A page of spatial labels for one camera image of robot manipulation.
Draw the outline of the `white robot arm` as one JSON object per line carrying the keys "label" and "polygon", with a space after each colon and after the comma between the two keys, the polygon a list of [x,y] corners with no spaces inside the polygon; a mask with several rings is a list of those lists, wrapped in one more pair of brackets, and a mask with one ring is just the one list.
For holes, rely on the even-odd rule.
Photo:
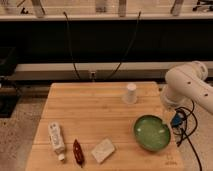
{"label": "white robot arm", "polygon": [[208,68],[200,61],[171,68],[165,74],[166,85],[160,94],[162,104],[175,109],[190,99],[213,115],[213,87],[205,82],[207,76]]}

